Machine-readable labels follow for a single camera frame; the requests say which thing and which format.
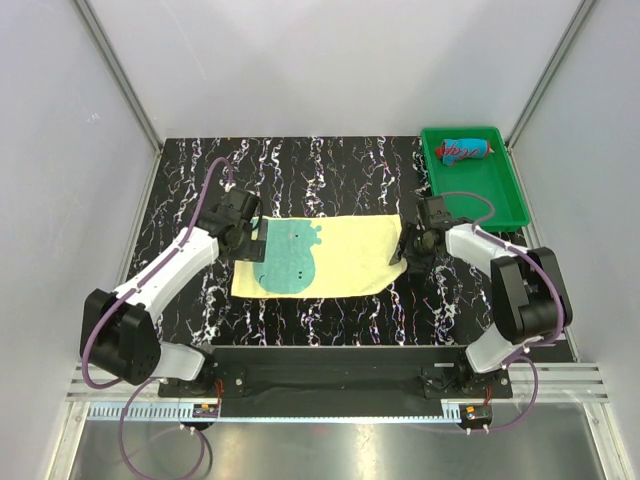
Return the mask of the red and blue towel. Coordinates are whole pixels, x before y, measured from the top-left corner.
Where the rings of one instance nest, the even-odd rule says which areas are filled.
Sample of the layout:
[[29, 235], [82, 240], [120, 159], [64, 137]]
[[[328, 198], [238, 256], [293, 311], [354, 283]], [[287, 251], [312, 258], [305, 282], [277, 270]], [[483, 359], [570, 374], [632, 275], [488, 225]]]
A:
[[493, 152], [491, 143], [479, 138], [444, 139], [435, 149], [436, 156], [445, 166], [466, 159], [483, 159]]

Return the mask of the yellow and green towel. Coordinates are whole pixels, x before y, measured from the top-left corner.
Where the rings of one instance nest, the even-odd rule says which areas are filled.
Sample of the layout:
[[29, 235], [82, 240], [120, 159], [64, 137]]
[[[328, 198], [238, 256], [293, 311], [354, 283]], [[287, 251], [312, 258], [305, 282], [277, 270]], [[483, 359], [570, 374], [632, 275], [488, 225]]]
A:
[[402, 275], [392, 263], [399, 215], [268, 218], [264, 261], [237, 261], [231, 295], [328, 299], [374, 295]]

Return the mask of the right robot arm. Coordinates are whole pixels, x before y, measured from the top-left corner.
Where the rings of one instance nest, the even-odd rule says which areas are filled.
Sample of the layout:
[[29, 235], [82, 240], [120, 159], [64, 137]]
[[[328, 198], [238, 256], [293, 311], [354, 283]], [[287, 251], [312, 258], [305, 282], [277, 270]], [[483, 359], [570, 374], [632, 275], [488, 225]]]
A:
[[441, 383], [423, 378], [426, 390], [452, 389], [476, 396], [499, 381], [502, 371], [533, 346], [548, 345], [572, 321], [571, 305], [554, 252], [546, 247], [526, 249], [485, 231], [480, 224], [495, 214], [477, 219], [454, 217], [445, 199], [452, 192], [417, 202], [417, 220], [403, 222], [389, 264], [404, 262], [409, 274], [426, 274], [436, 259], [457, 258], [490, 280], [492, 325], [461, 352], [453, 371]]

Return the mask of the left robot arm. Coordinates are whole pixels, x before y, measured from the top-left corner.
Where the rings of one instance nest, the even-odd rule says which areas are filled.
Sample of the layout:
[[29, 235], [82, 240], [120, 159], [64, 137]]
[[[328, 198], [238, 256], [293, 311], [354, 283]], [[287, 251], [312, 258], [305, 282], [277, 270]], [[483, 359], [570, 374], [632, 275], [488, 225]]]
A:
[[[84, 382], [92, 389], [119, 382], [180, 380], [196, 396], [215, 386], [216, 372], [193, 346], [159, 340], [156, 325], [169, 303], [218, 259], [261, 263], [268, 222], [259, 196], [231, 188], [210, 209], [198, 206], [189, 225], [137, 275], [111, 291], [96, 289], [83, 307], [79, 353]], [[112, 375], [101, 384], [91, 366]]]

